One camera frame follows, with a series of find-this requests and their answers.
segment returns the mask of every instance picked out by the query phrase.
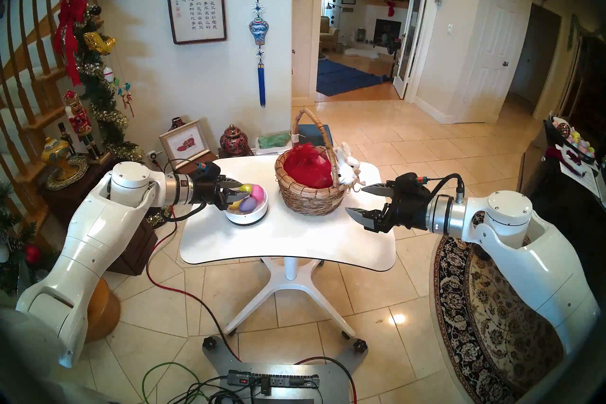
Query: wicker basket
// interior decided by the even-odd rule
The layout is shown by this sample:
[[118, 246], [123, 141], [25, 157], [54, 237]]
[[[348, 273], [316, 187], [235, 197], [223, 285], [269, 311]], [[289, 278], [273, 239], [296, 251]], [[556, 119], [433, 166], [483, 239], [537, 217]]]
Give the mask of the wicker basket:
[[316, 148], [325, 151], [328, 155], [333, 176], [333, 185], [326, 189], [314, 189], [301, 185], [291, 178], [284, 170], [284, 162], [289, 157], [291, 150], [282, 153], [276, 160], [277, 183], [280, 186], [280, 194], [282, 194], [284, 203], [295, 212], [302, 213], [303, 215], [326, 215], [341, 204], [346, 190], [353, 188], [359, 179], [356, 177], [356, 180], [350, 185], [339, 184], [337, 160], [334, 155], [333, 146], [330, 143], [324, 126], [309, 109], [303, 108], [299, 111], [299, 115], [294, 120], [293, 135], [299, 133], [299, 120], [303, 114], [309, 115], [322, 134], [325, 146]]

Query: white bowl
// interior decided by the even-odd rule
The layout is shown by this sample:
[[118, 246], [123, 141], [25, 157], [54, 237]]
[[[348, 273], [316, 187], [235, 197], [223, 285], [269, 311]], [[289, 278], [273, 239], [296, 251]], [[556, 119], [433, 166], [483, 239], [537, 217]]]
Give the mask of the white bowl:
[[231, 208], [227, 208], [223, 213], [229, 221], [235, 223], [237, 225], [253, 225], [254, 223], [260, 221], [266, 214], [267, 208], [269, 207], [267, 191], [263, 189], [263, 202], [257, 205], [250, 213], [242, 213], [240, 210], [232, 210]]

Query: blue tassel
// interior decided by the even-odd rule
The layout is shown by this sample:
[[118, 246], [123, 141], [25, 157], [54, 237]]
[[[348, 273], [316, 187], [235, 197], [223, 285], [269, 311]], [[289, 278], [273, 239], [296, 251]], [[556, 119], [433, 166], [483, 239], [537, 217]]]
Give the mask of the blue tassel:
[[259, 75], [259, 101], [261, 102], [261, 107], [265, 107], [265, 68], [263, 63], [259, 62], [257, 74]]

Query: white table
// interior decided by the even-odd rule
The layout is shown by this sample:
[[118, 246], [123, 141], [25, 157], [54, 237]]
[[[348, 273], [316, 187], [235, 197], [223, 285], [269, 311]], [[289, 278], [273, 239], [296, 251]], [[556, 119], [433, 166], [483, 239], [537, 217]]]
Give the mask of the white table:
[[[309, 294], [348, 336], [354, 337], [353, 329], [314, 286], [312, 272], [320, 260], [375, 271], [386, 271], [393, 267], [396, 261], [393, 232], [366, 231], [345, 212], [346, 206], [383, 208], [385, 197], [352, 191], [329, 215], [301, 215], [288, 208], [279, 193], [274, 171], [276, 158], [268, 155], [214, 161], [221, 167], [221, 174], [265, 188], [269, 209], [259, 223], [238, 226], [215, 207], [205, 208], [191, 216], [185, 224], [181, 237], [181, 258], [190, 264], [200, 264], [239, 257], [261, 257], [270, 270], [268, 284], [225, 327], [224, 333], [232, 332], [276, 291], [298, 289]], [[360, 180], [367, 185], [381, 182], [379, 170], [372, 164], [361, 163], [360, 170]], [[272, 257], [284, 257], [284, 266], [276, 263]], [[298, 268], [300, 257], [313, 260]]]

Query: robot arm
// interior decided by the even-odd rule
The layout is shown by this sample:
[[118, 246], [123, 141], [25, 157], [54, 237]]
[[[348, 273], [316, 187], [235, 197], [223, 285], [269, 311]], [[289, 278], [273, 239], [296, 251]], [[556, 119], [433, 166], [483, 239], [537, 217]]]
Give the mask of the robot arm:
[[[438, 195], [448, 179], [457, 178], [457, 197]], [[463, 198], [461, 176], [442, 178], [430, 192], [415, 173], [374, 184], [363, 191], [392, 202], [383, 210], [347, 208], [366, 230], [389, 232], [395, 225], [450, 235], [479, 244], [494, 260], [519, 297], [556, 330], [566, 354], [573, 354], [591, 331], [600, 309], [587, 284], [573, 246], [559, 230], [533, 211], [531, 201], [513, 191]], [[474, 215], [484, 221], [474, 226]]]
[[16, 309], [49, 326], [64, 345], [59, 362], [77, 361], [88, 327], [87, 308], [105, 270], [128, 246], [151, 206], [227, 205], [247, 193], [231, 190], [240, 182], [221, 175], [213, 163], [188, 176], [151, 171], [134, 162], [114, 166], [73, 215], [59, 259], [49, 275], [20, 296]]

